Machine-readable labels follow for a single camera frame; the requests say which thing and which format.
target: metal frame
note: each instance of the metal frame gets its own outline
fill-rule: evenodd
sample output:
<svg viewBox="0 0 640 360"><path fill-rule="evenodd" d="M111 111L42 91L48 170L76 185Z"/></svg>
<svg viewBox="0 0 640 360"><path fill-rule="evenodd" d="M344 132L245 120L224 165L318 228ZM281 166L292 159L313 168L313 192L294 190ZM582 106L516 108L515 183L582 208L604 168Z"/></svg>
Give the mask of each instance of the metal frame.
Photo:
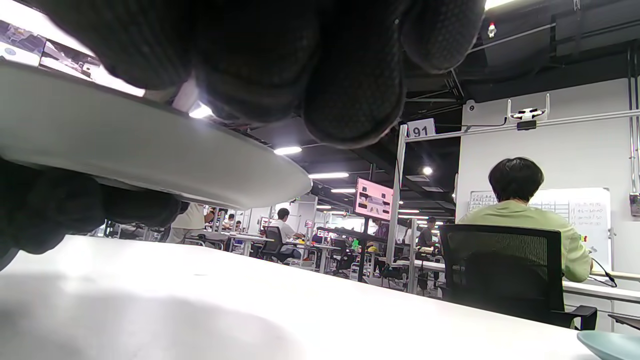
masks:
<svg viewBox="0 0 640 360"><path fill-rule="evenodd" d="M554 126L554 125L567 125L567 124L578 124L581 122L591 122L591 121L600 121L600 120L609 120L609 119L627 119L630 122L630 125L633 126L633 118L640 116L640 110L628 110L628 111L615 111L611 113L601 113L601 114L593 114L593 115L582 115L577 117L567 117L561 119L554 120L541 120L538 122L538 127L545 126ZM407 136L408 126L402 125L400 126L399 139L398 139L398 151L396 158L396 172L394 174L394 196L393 202L391 204L391 219L389 223L389 235L387 240L387 263L393 263L393 249L396 243L396 229L397 229L397 219L398 219L398 202L400 201L400 187L403 176L403 167L404 167L404 150L406 149L406 143L408 142L418 142L418 141L428 141L428 140L436 140L442 138L454 138L454 137L462 137L462 136L472 136L472 135L480 135L480 134L490 134L490 133L500 133L503 131L516 131L516 124L504 125L500 127L491 127L477 130L470 130L470 126L467 130L457 131L454 133L445 133L445 134L437 134L426 136L424 138L410 138ZM631 133L631 143L640 142L640 131L636 131L636 139L634 139L634 134ZM632 161L634 158L635 152L637 149L632 148Z"/></svg>

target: black office chair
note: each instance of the black office chair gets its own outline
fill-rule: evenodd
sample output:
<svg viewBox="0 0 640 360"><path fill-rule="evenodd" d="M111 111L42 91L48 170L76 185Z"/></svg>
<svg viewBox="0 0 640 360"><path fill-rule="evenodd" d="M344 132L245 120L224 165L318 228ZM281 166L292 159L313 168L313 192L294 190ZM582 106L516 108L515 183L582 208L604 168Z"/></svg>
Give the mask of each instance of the black office chair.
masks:
<svg viewBox="0 0 640 360"><path fill-rule="evenodd" d="M267 239L271 239L273 241L265 241L262 246L262 250L260 250L260 254L262 258L265 260L275 259L276 262L279 261L284 263L286 259L292 258L291 254L282 254L280 250L282 249L282 233L280 232L280 228L277 226L265 226L264 227L264 237Z"/></svg>
<svg viewBox="0 0 640 360"><path fill-rule="evenodd" d="M597 311L564 310L559 231L489 225L440 227L445 301L571 327L595 329Z"/></svg>

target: ceiling light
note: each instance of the ceiling light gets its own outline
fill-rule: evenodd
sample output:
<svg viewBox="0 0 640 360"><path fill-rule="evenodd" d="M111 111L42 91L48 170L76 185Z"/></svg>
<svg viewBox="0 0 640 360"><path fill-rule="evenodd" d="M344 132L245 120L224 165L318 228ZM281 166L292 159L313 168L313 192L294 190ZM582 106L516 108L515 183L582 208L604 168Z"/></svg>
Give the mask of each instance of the ceiling light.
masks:
<svg viewBox="0 0 640 360"><path fill-rule="evenodd" d="M349 174L346 172L327 172L325 174L309 174L309 179L338 179L347 176Z"/></svg>
<svg viewBox="0 0 640 360"><path fill-rule="evenodd" d="M331 189L332 193L355 193L355 189Z"/></svg>
<svg viewBox="0 0 640 360"><path fill-rule="evenodd" d="M513 2L514 0L486 0L484 4L484 9L489 10L491 8L495 8L496 6L504 5Z"/></svg>
<svg viewBox="0 0 640 360"><path fill-rule="evenodd" d="M300 146L289 146L289 147L279 147L275 149L273 152L275 152L276 155L289 155L289 154L295 154L301 151L302 151L302 148Z"/></svg>
<svg viewBox="0 0 640 360"><path fill-rule="evenodd" d="M208 106L203 104L200 104L200 106L197 109L189 112L190 117L194 117L197 119L206 118L212 115L213 115L213 111L211 111L211 109Z"/></svg>
<svg viewBox="0 0 640 360"><path fill-rule="evenodd" d="M418 215L398 215L399 218L429 218L429 217L419 217Z"/></svg>

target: ceiling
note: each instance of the ceiling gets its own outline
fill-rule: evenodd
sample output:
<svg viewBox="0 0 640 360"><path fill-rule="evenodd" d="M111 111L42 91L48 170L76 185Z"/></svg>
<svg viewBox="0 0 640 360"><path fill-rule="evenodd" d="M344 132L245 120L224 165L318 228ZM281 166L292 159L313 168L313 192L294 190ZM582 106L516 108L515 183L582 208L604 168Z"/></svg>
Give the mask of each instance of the ceiling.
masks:
<svg viewBox="0 0 640 360"><path fill-rule="evenodd" d="M488 35L491 23L493 38ZM400 123L433 117L437 133L459 131L462 106L471 99L486 102L626 78L627 57L635 53L639 37L637 0L514 0L487 11L476 43L453 71L427 74L405 57L407 93ZM372 180L393 186L398 130L391 129L374 145L345 150L318 143L297 118L236 128L274 149L301 146L302 152L288 157L310 174L348 172L347 178L314 181L312 190L321 204L347 211L352 196L330 190L354 188L357 177L369 177L372 164ZM460 138L408 143L401 209L452 218L459 156ZM420 174L424 166L433 169L428 178Z"/></svg>

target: green shirt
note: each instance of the green shirt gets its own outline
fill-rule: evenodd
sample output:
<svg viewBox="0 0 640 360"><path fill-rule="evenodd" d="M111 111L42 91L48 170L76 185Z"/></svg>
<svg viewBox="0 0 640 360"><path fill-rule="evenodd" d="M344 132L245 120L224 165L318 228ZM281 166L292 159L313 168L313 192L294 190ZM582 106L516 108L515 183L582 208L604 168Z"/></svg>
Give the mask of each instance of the green shirt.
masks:
<svg viewBox="0 0 640 360"><path fill-rule="evenodd" d="M562 234L564 276L570 281L582 282L591 271L591 256L580 234L563 217L551 211L507 200L474 210L460 219L459 223L558 230Z"/></svg>

